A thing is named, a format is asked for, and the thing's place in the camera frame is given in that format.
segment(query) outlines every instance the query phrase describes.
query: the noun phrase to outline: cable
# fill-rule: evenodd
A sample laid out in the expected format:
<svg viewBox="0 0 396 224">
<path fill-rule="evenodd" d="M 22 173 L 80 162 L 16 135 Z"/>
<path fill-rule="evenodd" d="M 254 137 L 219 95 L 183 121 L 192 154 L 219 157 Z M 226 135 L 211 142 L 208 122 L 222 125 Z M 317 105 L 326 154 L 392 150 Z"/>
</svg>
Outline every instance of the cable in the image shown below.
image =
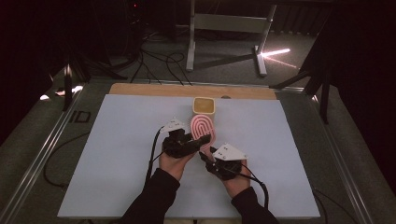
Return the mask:
<svg viewBox="0 0 396 224">
<path fill-rule="evenodd" d="M 186 73 L 183 71 L 183 68 L 181 68 L 180 64 L 177 63 L 177 61 L 176 61 L 174 58 L 171 57 L 172 55 L 175 55 L 175 54 L 181 55 L 181 56 L 182 56 L 182 59 L 181 59 L 181 60 L 184 59 L 184 54 L 182 54 L 182 53 L 171 53 L 171 54 L 169 54 L 168 56 L 166 56 L 166 67 L 168 68 L 169 72 L 172 73 L 171 69 L 169 68 L 169 64 L 168 64 L 168 63 L 169 63 L 169 62 L 168 62 L 168 59 L 172 59 L 172 60 L 174 61 L 174 63 L 177 64 L 178 68 L 180 68 L 180 71 L 181 71 L 181 73 L 183 73 L 184 78 L 186 78 L 186 80 L 187 80 L 187 81 L 189 82 L 189 84 L 192 86 L 190 80 L 187 78 Z"/>
<path fill-rule="evenodd" d="M 123 69 L 131 66 L 135 62 L 137 62 L 137 59 L 127 58 L 127 61 L 124 62 L 124 63 L 118 63 L 118 64 L 113 64 L 113 65 L 108 65 L 108 64 L 105 64 L 105 63 L 101 63 L 101 65 L 103 67 L 107 68 L 107 69 L 111 69 L 111 70 L 114 70 L 114 71 L 120 71 L 120 70 L 123 70 Z"/>
<path fill-rule="evenodd" d="M 320 204 L 320 206 L 321 206 L 321 208 L 323 210 L 324 223 L 328 224 L 329 223 L 329 219 L 327 217 L 327 211 L 326 211 L 326 208 L 323 205 L 323 202 L 320 200 L 320 198 L 318 197 L 318 195 L 314 191 L 312 191 L 312 193 L 314 194 L 314 197 L 318 200 L 318 202 L 319 202 L 319 204 Z"/>
<path fill-rule="evenodd" d="M 156 156 L 156 157 L 154 158 L 154 160 L 152 160 L 152 161 L 156 161 L 162 154 L 163 154 L 163 151 L 160 153 L 160 155 Z"/>
<path fill-rule="evenodd" d="M 92 68 L 96 68 L 96 69 L 100 70 L 101 72 L 105 73 L 106 75 L 108 75 L 108 76 L 110 76 L 110 77 L 112 77 L 114 79 L 127 79 L 127 77 L 120 76 L 119 74 L 117 74 L 117 73 L 111 71 L 110 69 L 102 66 L 101 64 L 92 61 L 91 59 L 89 59 L 87 56 L 85 56 L 82 53 L 80 53 L 79 56 L 84 60 L 84 62 L 88 66 L 90 66 Z"/>
<path fill-rule="evenodd" d="M 48 157 L 46 163 L 44 164 L 44 168 L 43 168 L 43 176 L 44 176 L 44 179 L 45 179 L 49 184 L 51 184 L 52 186 L 55 186 L 55 187 L 59 187 L 59 188 L 61 188 L 61 189 L 64 189 L 65 187 L 68 186 L 68 184 L 64 184 L 64 183 L 58 184 L 58 183 L 52 182 L 52 181 L 48 178 L 48 176 L 47 176 L 47 167 L 48 167 L 48 163 L 49 163 L 49 161 L 50 161 L 50 158 L 51 158 L 61 147 L 64 147 L 65 145 L 67 145 L 67 144 L 69 144 L 69 143 L 71 143 L 71 142 L 73 142 L 73 141 L 79 139 L 80 137 L 83 137 L 83 136 L 89 134 L 89 133 L 90 133 L 90 132 L 83 133 L 83 134 L 81 134 L 81 135 L 79 135 L 79 136 L 77 136 L 77 137 L 74 137 L 74 138 L 72 138 L 72 139 L 70 139 L 70 140 L 67 140 L 67 141 L 65 141 L 64 143 L 60 144 L 58 147 L 56 147 L 55 149 L 52 150 L 52 152 L 49 154 L 49 157 Z"/>
<path fill-rule="evenodd" d="M 151 52 L 151 51 L 148 51 L 148 50 L 145 50 L 145 49 L 142 49 L 142 51 L 143 51 L 144 53 L 146 53 L 148 56 L 152 57 L 152 58 L 155 58 L 155 59 L 157 59 L 157 60 L 160 60 L 161 62 L 165 62 L 165 63 L 166 63 L 166 68 L 168 69 L 169 73 L 170 73 L 175 79 L 177 79 L 177 81 L 178 81 L 182 86 L 184 86 L 184 83 L 180 80 L 180 78 L 178 78 L 178 77 L 175 75 L 175 73 L 172 72 L 171 68 L 169 67 L 169 63 L 176 63 L 177 66 L 179 67 L 180 71 L 183 73 L 184 78 L 186 78 L 186 80 L 187 80 L 187 81 L 189 82 L 189 84 L 192 86 L 191 82 L 190 82 L 189 79 L 187 78 L 186 73 L 184 72 L 183 68 L 182 68 L 182 67 L 180 66 L 180 64 L 179 64 L 181 61 L 184 60 L 184 58 L 185 58 L 185 57 L 184 57 L 184 54 L 182 54 L 182 53 L 171 53 L 171 54 L 169 54 L 169 55 L 164 55 L 164 54 L 161 54 L 161 53 Z M 172 57 L 172 55 L 181 55 L 181 59 L 176 60 L 176 59 L 174 59 L 174 58 Z"/>
<path fill-rule="evenodd" d="M 131 81 L 129 83 L 133 83 L 134 79 L 137 76 L 137 73 L 139 73 L 140 68 L 142 67 L 143 63 L 140 62 L 139 67 L 137 67 L 136 71 L 134 72 L 134 74 L 132 75 Z"/>
<path fill-rule="evenodd" d="M 142 61 L 141 61 L 141 63 L 142 63 L 143 65 L 145 65 L 146 70 L 148 70 L 148 72 L 147 72 L 148 84 L 151 83 L 151 78 L 149 77 L 149 75 L 152 75 L 155 79 L 157 79 L 158 83 L 160 83 L 160 85 L 162 85 L 161 81 L 160 81 L 156 76 L 154 76 L 154 74 L 152 74 L 152 72 L 149 70 L 149 67 L 143 62 L 143 54 L 142 54 Z"/>
<path fill-rule="evenodd" d="M 334 199 L 332 199 L 331 197 L 327 196 L 326 194 L 324 194 L 324 193 L 321 192 L 320 190 L 315 189 L 315 188 L 314 188 L 314 190 L 315 190 L 317 193 L 319 193 L 319 194 L 323 195 L 324 197 L 326 197 L 327 199 L 329 199 L 332 203 L 335 203 L 338 207 L 340 207 L 340 208 L 352 219 L 352 221 L 353 221 L 354 223 L 359 224 L 359 222 L 358 222 L 352 215 L 350 215 L 350 213 L 348 213 L 348 211 L 345 209 L 345 207 L 343 207 L 340 203 L 336 202 Z"/>
<path fill-rule="evenodd" d="M 241 164 L 241 165 L 242 165 L 243 167 L 247 168 L 247 170 L 253 175 L 253 177 L 251 177 L 251 176 L 249 176 L 249 175 L 244 175 L 244 174 L 241 174 L 241 173 L 237 173 L 237 172 L 235 172 L 235 171 L 233 171 L 233 170 L 229 170 L 229 169 L 225 169 L 225 168 L 224 168 L 224 170 L 226 170 L 226 171 L 228 171 L 228 172 L 231 172 L 231 173 L 233 173 L 233 174 L 235 174 L 235 175 L 240 175 L 240 176 L 242 176 L 242 177 L 244 177 L 244 178 L 247 178 L 247 179 L 250 179 L 250 180 L 253 180 L 253 181 L 257 182 L 257 183 L 260 185 L 260 187 L 262 187 L 262 191 L 264 192 L 264 196 L 265 196 L 265 199 L 264 199 L 264 208 L 268 210 L 269 193 L 268 193 L 267 187 L 265 186 L 265 184 L 264 184 L 263 182 L 261 182 L 261 181 L 253 174 L 253 172 L 251 172 L 251 170 L 250 170 L 246 165 L 244 165 L 244 164 Z"/>
<path fill-rule="evenodd" d="M 145 180 L 145 185 L 144 185 L 143 189 L 146 188 L 146 185 L 149 182 L 149 179 L 151 178 L 152 164 L 154 163 L 153 158 L 154 158 L 155 145 L 157 145 L 157 139 L 158 139 L 158 136 L 160 135 L 160 131 L 161 131 L 161 129 L 159 129 L 158 132 L 155 134 L 154 142 L 152 143 L 151 156 L 148 161 L 148 172 L 146 173 L 146 180 Z"/>
</svg>

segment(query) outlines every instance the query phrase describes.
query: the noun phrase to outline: table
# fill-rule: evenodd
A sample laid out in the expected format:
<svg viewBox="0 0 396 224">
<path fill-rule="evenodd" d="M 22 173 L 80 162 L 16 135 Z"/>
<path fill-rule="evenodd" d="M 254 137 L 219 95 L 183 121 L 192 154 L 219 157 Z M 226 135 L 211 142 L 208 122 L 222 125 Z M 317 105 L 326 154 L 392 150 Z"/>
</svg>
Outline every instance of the table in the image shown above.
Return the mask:
<svg viewBox="0 0 396 224">
<path fill-rule="evenodd" d="M 217 98 L 215 127 L 219 141 L 214 147 L 228 141 L 249 155 L 249 168 L 266 183 L 269 209 L 276 217 L 319 217 L 282 106 L 271 90 L 116 84 L 109 93 L 78 162 L 59 217 L 121 217 L 143 188 L 152 140 L 160 124 L 171 116 L 188 120 L 192 96 Z M 232 99 L 220 99 L 222 96 Z M 238 110 L 248 112 L 248 116 L 236 119 L 241 113 Z M 238 128 L 227 126 L 230 123 Z M 259 131 L 241 134 L 247 130 Z M 165 136 L 159 137 L 157 152 Z M 188 163 L 180 183 L 177 199 L 167 217 L 239 217 L 223 186 L 206 171 L 199 157 Z M 260 187 L 254 183 L 252 186 L 263 202 Z"/>
</svg>

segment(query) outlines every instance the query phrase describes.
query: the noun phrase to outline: stand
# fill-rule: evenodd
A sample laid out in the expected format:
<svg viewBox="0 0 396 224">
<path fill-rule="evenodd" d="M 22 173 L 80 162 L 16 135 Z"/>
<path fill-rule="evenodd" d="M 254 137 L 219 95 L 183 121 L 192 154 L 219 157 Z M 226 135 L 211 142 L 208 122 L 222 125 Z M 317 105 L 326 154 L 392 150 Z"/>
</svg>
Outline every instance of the stand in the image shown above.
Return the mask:
<svg viewBox="0 0 396 224">
<path fill-rule="evenodd" d="M 297 76 L 292 77 L 286 81 L 283 81 L 279 84 L 269 86 L 271 89 L 283 89 L 288 87 L 290 84 L 295 83 L 305 77 L 311 77 L 304 87 L 304 92 L 308 95 L 314 95 L 320 86 L 322 86 L 322 94 L 320 98 L 320 109 L 319 114 L 323 119 L 323 122 L 328 124 L 327 120 L 327 105 L 329 103 L 329 90 L 330 90 L 330 80 L 331 80 L 331 72 L 329 69 L 326 70 L 305 70 L 299 73 Z"/>
<path fill-rule="evenodd" d="M 262 34 L 262 41 L 260 45 L 255 46 L 254 49 L 260 70 L 260 75 L 262 77 L 265 77 L 267 75 L 267 71 L 265 69 L 264 58 L 262 57 L 262 50 L 264 48 L 265 40 L 270 31 L 275 11 L 276 5 L 271 5 L 271 9 L 267 18 L 199 14 L 195 13 L 195 0 L 191 0 L 190 44 L 189 52 L 187 54 L 186 70 L 189 72 L 193 70 L 195 54 L 195 29 L 236 31 Z"/>
</svg>

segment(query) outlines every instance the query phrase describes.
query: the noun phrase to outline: wooden edge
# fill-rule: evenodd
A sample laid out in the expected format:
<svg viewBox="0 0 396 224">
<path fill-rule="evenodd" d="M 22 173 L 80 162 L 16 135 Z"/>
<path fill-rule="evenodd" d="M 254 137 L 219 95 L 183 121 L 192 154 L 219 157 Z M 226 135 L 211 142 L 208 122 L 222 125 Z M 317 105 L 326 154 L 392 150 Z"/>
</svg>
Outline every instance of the wooden edge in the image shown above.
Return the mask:
<svg viewBox="0 0 396 224">
<path fill-rule="evenodd" d="M 109 94 L 185 96 L 185 97 L 230 97 L 234 99 L 276 100 L 273 90 L 262 87 L 225 87 L 225 86 L 180 86 L 116 83 Z"/>
</svg>

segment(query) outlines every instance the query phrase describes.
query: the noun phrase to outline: white board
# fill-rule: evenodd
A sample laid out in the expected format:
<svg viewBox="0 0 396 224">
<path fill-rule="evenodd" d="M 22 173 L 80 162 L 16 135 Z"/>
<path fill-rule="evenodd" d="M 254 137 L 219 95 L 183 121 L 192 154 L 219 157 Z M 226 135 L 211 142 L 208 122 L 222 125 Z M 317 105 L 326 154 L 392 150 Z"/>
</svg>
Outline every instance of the white board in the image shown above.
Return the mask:
<svg viewBox="0 0 396 224">
<path fill-rule="evenodd" d="M 106 96 L 58 217 L 122 217 L 140 194 L 156 132 L 173 117 L 188 123 L 190 97 Z M 217 140 L 245 152 L 248 167 L 269 191 L 276 217 L 319 217 L 289 124 L 277 100 L 216 99 Z M 167 133 L 158 138 L 156 153 Z M 167 217 L 240 217 L 221 182 L 196 154 L 187 164 Z M 262 189 L 252 187 L 263 204 Z"/>
</svg>

